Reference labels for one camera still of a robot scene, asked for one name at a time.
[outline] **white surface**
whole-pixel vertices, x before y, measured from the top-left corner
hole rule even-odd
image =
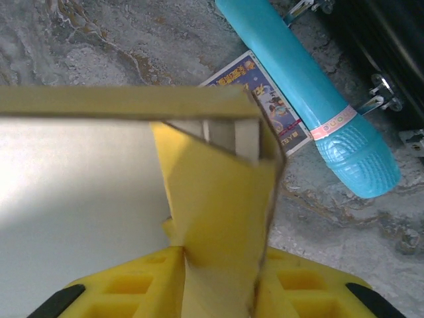
[[[167,246],[148,124],[3,119],[0,136],[2,316]]]

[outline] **cardboard box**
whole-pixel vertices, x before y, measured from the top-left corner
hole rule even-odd
[[[193,303],[204,317],[247,317],[285,162],[251,95],[0,87],[0,115],[5,315],[166,247],[168,219],[192,282],[183,317]]]

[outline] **yellow plastic object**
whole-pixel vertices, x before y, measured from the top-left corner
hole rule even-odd
[[[255,318],[375,318],[346,283],[370,287],[356,276],[268,248]]]
[[[182,247],[81,278],[85,291],[60,318],[177,318],[185,280]]]
[[[164,228],[187,258],[182,317],[248,317],[279,178],[276,159],[251,164],[166,125],[153,130],[172,215]]]

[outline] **pink label band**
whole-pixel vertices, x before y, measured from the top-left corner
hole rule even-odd
[[[357,112],[348,105],[339,114],[335,115],[332,119],[322,124],[311,131],[314,140],[322,139],[338,131],[340,128],[345,126],[349,121],[355,117]]]

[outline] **marble surface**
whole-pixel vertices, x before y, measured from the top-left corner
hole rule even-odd
[[[281,13],[290,2],[274,0]],[[292,30],[348,101],[366,99],[314,14]],[[245,51],[212,0],[0,1],[1,85],[197,85]],[[391,146],[400,184],[359,199],[309,143],[290,157],[270,243],[359,275],[407,317],[424,317],[424,167],[383,113],[367,119]]]

